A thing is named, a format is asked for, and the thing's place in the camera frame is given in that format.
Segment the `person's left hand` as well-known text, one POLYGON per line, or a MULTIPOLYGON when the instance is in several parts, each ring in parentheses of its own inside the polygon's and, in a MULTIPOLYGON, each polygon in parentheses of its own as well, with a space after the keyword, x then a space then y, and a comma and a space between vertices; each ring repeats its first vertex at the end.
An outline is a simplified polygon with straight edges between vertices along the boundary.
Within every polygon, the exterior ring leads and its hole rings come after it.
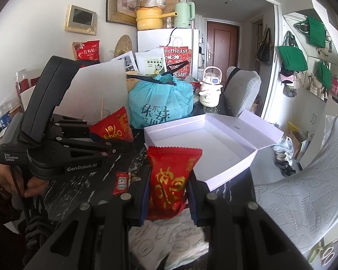
POLYGON ((9 193, 17 193, 19 189, 21 196, 25 198, 43 195, 47 186, 48 181, 32 177, 29 181, 24 181, 20 173, 11 169, 10 166, 0 164, 0 185, 4 187, 9 193))

